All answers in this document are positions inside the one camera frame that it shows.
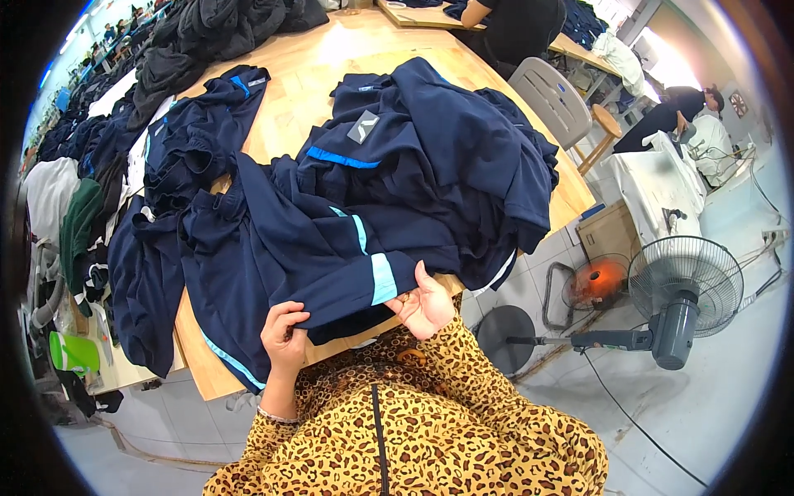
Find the black cap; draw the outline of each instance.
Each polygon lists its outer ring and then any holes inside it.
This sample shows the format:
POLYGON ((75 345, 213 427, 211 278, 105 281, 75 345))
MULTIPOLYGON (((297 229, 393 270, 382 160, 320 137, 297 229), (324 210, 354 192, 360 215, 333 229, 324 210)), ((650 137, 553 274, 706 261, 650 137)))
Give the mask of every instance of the black cap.
POLYGON ((725 109, 725 98, 723 98, 723 94, 717 89, 717 85, 711 85, 711 88, 707 88, 706 91, 714 97, 715 102, 719 105, 719 112, 722 112, 723 109, 725 109))

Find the green bucket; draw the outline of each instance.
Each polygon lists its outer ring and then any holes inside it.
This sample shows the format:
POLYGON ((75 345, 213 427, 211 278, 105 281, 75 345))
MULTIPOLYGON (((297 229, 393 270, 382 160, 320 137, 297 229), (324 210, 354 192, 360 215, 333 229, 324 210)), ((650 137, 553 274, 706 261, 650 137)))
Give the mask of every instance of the green bucket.
POLYGON ((60 371, 84 376, 99 370, 99 350, 94 341, 78 336, 50 333, 52 365, 60 371))

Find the leopard print clothing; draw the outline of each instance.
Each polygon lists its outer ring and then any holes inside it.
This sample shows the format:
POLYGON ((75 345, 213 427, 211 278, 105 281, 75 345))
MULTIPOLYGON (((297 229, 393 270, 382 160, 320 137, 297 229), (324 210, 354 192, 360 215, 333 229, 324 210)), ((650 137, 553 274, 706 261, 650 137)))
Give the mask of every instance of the leopard print clothing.
POLYGON ((389 333, 368 354, 352 350, 327 370, 305 371, 296 386, 300 426, 257 414, 241 459, 215 472, 204 494, 381 494, 382 463, 388 494, 603 494, 608 462, 598 436, 522 397, 460 315, 429 340, 389 333), (378 350, 392 343, 402 351, 391 350, 397 363, 388 366, 378 350), (356 357, 372 362, 357 366, 356 357))

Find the fan base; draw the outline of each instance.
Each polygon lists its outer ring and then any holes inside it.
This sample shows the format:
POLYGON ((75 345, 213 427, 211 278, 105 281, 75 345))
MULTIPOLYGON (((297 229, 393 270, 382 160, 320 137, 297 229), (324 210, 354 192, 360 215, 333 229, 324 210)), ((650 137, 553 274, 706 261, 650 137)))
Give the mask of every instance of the fan base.
POLYGON ((480 322, 477 343, 506 377, 516 374, 532 356, 533 344, 508 344, 508 337, 535 337, 535 325, 527 313, 517 306, 498 306, 480 322))

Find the chair backrest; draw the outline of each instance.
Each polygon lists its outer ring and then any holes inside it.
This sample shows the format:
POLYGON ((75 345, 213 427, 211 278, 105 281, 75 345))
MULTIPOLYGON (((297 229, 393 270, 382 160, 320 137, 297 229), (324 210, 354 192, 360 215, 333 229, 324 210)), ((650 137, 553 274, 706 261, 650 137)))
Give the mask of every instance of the chair backrest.
POLYGON ((593 120, 584 100, 545 61, 537 57, 524 59, 507 82, 541 118, 564 150, 590 133, 593 120))

